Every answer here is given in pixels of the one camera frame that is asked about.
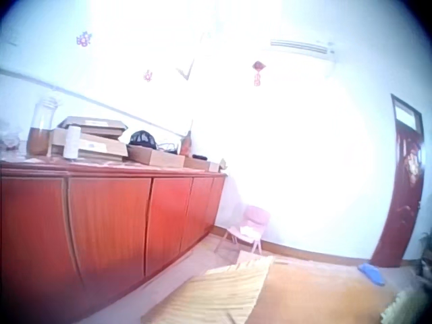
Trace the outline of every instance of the hanging decoration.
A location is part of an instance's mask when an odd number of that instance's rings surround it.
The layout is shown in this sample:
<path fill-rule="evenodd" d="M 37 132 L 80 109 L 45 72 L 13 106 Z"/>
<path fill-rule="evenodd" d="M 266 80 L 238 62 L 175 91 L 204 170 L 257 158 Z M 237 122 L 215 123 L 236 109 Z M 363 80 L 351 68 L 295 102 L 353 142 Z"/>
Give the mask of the hanging decoration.
<path fill-rule="evenodd" d="M 254 65 L 252 65 L 252 67 L 256 71 L 254 85 L 260 86 L 261 85 L 261 75 L 259 74 L 259 72 L 265 68 L 265 65 L 262 64 L 260 61 L 256 61 L 254 63 Z"/>
<path fill-rule="evenodd" d="M 150 72 L 150 70 L 147 70 L 147 72 L 144 75 L 144 80 L 146 80 L 147 82 L 150 82 L 152 75 L 153 75 L 153 72 Z"/>
<path fill-rule="evenodd" d="M 89 34 L 87 32 L 83 32 L 80 36 L 76 38 L 76 44 L 81 45 L 82 47 L 86 47 L 90 44 L 90 38 L 92 34 Z"/>

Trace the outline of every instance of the cardboard box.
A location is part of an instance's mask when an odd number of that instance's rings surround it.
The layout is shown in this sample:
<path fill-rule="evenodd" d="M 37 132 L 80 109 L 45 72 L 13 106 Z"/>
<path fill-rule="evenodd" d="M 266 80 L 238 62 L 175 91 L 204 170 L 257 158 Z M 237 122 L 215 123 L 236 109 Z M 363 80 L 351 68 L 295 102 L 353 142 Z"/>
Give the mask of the cardboard box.
<path fill-rule="evenodd" d="M 194 159 L 192 157 L 186 157 L 184 159 L 184 167 L 189 167 L 190 169 L 205 170 L 209 172 L 219 172 L 218 163 Z"/>
<path fill-rule="evenodd" d="M 183 167 L 184 156 L 153 150 L 138 145 L 128 145 L 129 160 L 155 167 Z"/>
<path fill-rule="evenodd" d="M 58 128 L 68 128 L 70 125 L 80 126 L 81 133 L 83 134 L 96 135 L 115 140 L 128 129 L 128 127 L 119 120 L 74 116 L 69 116 L 63 120 L 58 125 Z"/>
<path fill-rule="evenodd" d="M 63 155 L 67 132 L 63 128 L 51 130 L 49 155 Z M 81 133 L 78 156 L 121 161 L 128 156 L 128 150 L 126 144 L 118 140 Z"/>

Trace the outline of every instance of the baseboard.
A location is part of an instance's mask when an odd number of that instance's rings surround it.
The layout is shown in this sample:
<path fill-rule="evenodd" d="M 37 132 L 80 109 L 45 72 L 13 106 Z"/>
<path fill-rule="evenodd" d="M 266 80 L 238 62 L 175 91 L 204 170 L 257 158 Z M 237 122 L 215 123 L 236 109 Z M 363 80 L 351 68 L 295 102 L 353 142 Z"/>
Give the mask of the baseboard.
<path fill-rule="evenodd" d="M 211 233 L 217 236 L 225 235 L 225 228 L 219 226 L 213 226 Z M 285 257 L 296 258 L 301 260 L 332 263 L 334 265 L 350 265 L 357 266 L 362 263 L 369 262 L 368 259 L 348 258 L 346 256 L 337 256 L 325 253 L 310 252 L 305 250 L 298 250 L 297 248 L 290 248 L 289 246 L 283 246 L 280 244 L 261 240 L 261 246 L 263 250 L 271 253 L 280 254 Z M 401 266 L 413 266 L 417 264 L 417 260 L 402 260 Z"/>

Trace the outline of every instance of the jar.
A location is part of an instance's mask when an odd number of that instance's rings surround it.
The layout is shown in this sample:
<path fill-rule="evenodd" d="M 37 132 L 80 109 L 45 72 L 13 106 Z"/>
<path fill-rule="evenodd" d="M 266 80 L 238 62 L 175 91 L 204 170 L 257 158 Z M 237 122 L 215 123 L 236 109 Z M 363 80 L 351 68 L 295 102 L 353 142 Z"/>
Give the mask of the jar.
<path fill-rule="evenodd" d="M 57 99 L 53 97 L 43 98 L 36 104 L 27 139 L 29 155 L 47 155 L 49 132 L 57 107 Z"/>

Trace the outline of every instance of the white wall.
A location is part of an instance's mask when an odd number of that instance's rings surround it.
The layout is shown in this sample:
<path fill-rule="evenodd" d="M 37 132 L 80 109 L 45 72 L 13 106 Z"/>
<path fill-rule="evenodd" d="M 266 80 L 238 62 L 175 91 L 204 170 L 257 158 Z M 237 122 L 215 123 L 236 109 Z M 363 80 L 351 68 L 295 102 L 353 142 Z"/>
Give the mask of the white wall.
<path fill-rule="evenodd" d="M 165 120 L 175 130 L 187 130 L 182 118 L 190 111 L 195 153 L 214 161 L 225 157 L 229 165 L 217 225 L 231 225 L 244 204 L 252 203 L 272 213 L 264 239 L 358 258 L 371 257 L 392 197 L 393 93 L 423 114 L 425 189 L 404 256 L 418 258 L 421 233 L 432 226 L 432 63 L 429 42 L 415 20 L 395 1 L 281 0 L 268 6 L 259 1 L 216 2 L 211 13 L 211 7 L 197 8 L 202 2 L 191 0 L 189 11 L 164 16 L 165 25 L 158 28 L 151 24 L 168 4 L 146 7 L 150 28 L 145 28 L 137 25 L 142 17 L 137 7 L 123 6 L 117 22 L 115 6 L 108 10 L 105 2 L 23 1 L 26 5 L 7 22 L 20 26 L 17 46 L 5 47 L 0 39 L 0 64 L 46 81 L 66 82 L 71 90 L 142 118 Z M 101 10 L 108 10 L 109 23 L 101 20 Z M 188 12 L 205 14 L 187 27 L 181 22 L 188 21 Z M 200 34 L 196 31 L 213 18 L 209 38 L 199 51 L 194 49 Z M 91 51 L 81 51 L 75 37 L 92 28 L 94 41 L 84 49 Z M 164 37 L 156 37 L 156 30 Z M 143 39 L 135 41 L 141 34 Z M 320 65 L 311 59 L 260 51 L 270 37 L 334 43 L 333 74 L 323 78 Z M 166 43 L 175 39 L 175 50 L 166 51 Z M 146 49 L 151 54 L 140 62 Z M 176 56 L 187 61 L 189 52 L 196 53 L 196 62 L 186 86 L 171 67 Z M 82 65 L 71 64 L 73 59 Z M 267 65 L 258 88 L 251 68 L 257 59 Z M 148 66 L 160 71 L 152 88 L 138 81 Z M 25 133 L 42 91 L 0 77 L 2 117 L 18 122 Z M 55 122 L 72 114 L 116 118 L 78 99 L 64 101 Z M 135 127 L 134 121 L 124 121 Z"/>
<path fill-rule="evenodd" d="M 257 8 L 250 13 L 256 19 L 248 21 L 252 30 L 269 21 L 260 19 Z M 202 59 L 200 77 L 208 75 L 211 90 L 197 100 L 217 116 L 196 118 L 195 147 L 219 155 L 214 159 L 224 156 L 230 174 L 216 224 L 235 223 L 244 204 L 252 203 L 272 212 L 264 235 L 270 242 L 370 258 L 394 183 L 393 93 L 423 114 L 425 189 L 404 255 L 418 258 L 421 233 L 432 226 L 429 41 L 395 1 L 283 1 L 281 8 L 280 17 L 274 13 L 281 22 L 274 38 L 332 42 L 336 68 L 330 78 L 315 83 L 299 82 L 289 69 L 270 80 L 264 70 L 261 88 L 254 88 L 254 60 L 237 57 L 241 48 L 233 42 L 226 42 L 225 56 Z M 293 59 L 287 55 L 286 60 Z M 198 87 L 204 84 L 201 78 L 195 79 Z M 209 103 L 215 91 L 220 95 Z"/>

